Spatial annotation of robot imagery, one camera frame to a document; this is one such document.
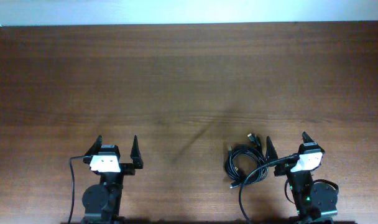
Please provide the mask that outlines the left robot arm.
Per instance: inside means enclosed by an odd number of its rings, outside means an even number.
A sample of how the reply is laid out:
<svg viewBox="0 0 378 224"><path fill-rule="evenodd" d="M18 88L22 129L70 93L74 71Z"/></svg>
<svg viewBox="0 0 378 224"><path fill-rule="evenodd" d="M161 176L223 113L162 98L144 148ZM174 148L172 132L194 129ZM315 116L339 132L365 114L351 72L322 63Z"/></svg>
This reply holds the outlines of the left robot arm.
<svg viewBox="0 0 378 224"><path fill-rule="evenodd" d="M88 187L82 196L85 214L82 223L124 224L125 218L119 215L123 180L133 176L144 166L137 136L134 136L130 153L131 162L120 162L121 154L115 144L103 144L98 136L87 150L83 162L99 176L99 183Z"/></svg>

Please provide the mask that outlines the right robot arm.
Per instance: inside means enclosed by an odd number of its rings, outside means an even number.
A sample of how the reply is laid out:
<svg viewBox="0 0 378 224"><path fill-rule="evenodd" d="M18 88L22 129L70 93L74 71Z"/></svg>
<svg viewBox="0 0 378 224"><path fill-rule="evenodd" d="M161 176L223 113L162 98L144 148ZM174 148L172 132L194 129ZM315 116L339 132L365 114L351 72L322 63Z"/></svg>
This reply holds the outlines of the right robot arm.
<svg viewBox="0 0 378 224"><path fill-rule="evenodd" d="M285 191L291 191L297 216L288 223L333 223L338 211L339 187L325 179L313 179L312 172L319 168L325 150L306 133L303 143L290 156L279 158L270 137L266 138L266 159L272 163L274 175L286 176Z"/></svg>

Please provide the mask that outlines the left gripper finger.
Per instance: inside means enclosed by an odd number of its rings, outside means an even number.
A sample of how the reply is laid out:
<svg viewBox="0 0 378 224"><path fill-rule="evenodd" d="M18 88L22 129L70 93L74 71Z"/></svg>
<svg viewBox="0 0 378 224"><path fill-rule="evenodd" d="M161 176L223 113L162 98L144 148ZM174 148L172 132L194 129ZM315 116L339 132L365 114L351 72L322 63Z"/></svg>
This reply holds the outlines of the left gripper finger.
<svg viewBox="0 0 378 224"><path fill-rule="evenodd" d="M144 166L144 162L142 160L141 152L139 150L139 142L138 138L135 135L133 140L133 145L131 149L130 157L132 159L132 163L136 169L142 169Z"/></svg>
<svg viewBox="0 0 378 224"><path fill-rule="evenodd" d="M94 142L94 144L87 150L87 152L85 153L85 156L97 155L99 153L99 150L101 149L102 141L103 141L103 137L102 135L99 135L96 138L96 141Z"/></svg>

